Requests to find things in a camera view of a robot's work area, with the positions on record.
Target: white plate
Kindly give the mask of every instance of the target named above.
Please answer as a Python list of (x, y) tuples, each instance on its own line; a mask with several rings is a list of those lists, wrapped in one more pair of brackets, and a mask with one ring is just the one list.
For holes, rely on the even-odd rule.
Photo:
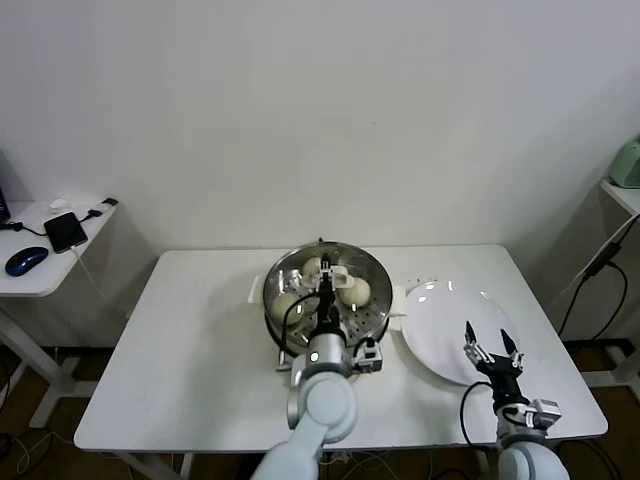
[(504, 309), (486, 292), (455, 280), (427, 282), (407, 295), (402, 334), (413, 354), (429, 370), (452, 382), (471, 385), (487, 378), (464, 354), (464, 333), (471, 322), (478, 343), (490, 353), (505, 355), (500, 329), (519, 345)]

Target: white wall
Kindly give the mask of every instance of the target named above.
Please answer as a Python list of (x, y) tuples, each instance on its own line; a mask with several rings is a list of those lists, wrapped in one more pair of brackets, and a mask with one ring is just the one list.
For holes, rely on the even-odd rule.
[[(2, 2), (5, 188), (118, 198), (100, 266), (114, 297), (169, 248), (323, 235), (502, 243), (548, 299), (603, 239), (589, 192), (640, 129), (639, 15), (633, 0)], [(88, 337), (55, 341), (115, 341), (68, 298), (42, 308)]]

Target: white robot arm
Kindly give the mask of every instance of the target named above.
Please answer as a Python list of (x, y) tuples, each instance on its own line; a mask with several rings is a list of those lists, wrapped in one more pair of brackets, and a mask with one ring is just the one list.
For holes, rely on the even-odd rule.
[(347, 378), (354, 371), (373, 372), (382, 368), (380, 347), (371, 338), (359, 342), (353, 355), (347, 352), (346, 336), (334, 307), (334, 288), (350, 285), (345, 273), (343, 267), (332, 267), (328, 258), (321, 260), (313, 282), (319, 298), (316, 328), (306, 355), (297, 357), (291, 369), (293, 386), (289, 391), (287, 419), (293, 432), (288, 441), (267, 452), (253, 474), (255, 480), (318, 478), (322, 446), (339, 442), (356, 424), (356, 395)]
[(524, 355), (501, 330), (508, 357), (488, 353), (478, 344), (467, 322), (464, 351), (480, 373), (489, 378), (493, 389), (493, 411), (498, 417), (497, 446), (500, 451), (500, 480), (569, 480), (569, 474), (556, 454), (545, 446), (547, 430), (562, 413), (549, 400), (527, 400), (518, 386)]

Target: blue mouse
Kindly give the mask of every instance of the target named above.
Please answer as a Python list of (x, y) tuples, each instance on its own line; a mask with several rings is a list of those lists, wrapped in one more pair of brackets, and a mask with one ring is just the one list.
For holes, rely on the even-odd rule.
[(4, 269), (12, 277), (19, 277), (42, 262), (47, 258), (47, 255), (49, 255), (49, 250), (44, 247), (25, 248), (7, 260)]

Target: white shelf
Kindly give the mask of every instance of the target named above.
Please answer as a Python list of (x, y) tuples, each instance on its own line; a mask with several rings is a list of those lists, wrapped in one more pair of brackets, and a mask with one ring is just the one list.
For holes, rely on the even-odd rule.
[(640, 213), (640, 188), (620, 188), (603, 180), (600, 187), (631, 215)]
[[(83, 218), (87, 211), (96, 206), (96, 202), (74, 203), (71, 211), (78, 218)], [(45, 221), (59, 214), (49, 212), (48, 202), (10, 202), (11, 222), (23, 222), (25, 226), (44, 232)], [(82, 224), (87, 234), (87, 241), (78, 246), (78, 254), (82, 255), (98, 232), (107, 223), (115, 209), (110, 208), (104, 215), (92, 218)], [(27, 231), (0, 232), (0, 297), (44, 297), (54, 292), (66, 278), (77, 259), (73, 252), (56, 254), (53, 251), (32, 271), (21, 277), (10, 277), (4, 271), (7, 260), (16, 252), (27, 247), (45, 247), (51, 249), (48, 237), (38, 237)]]

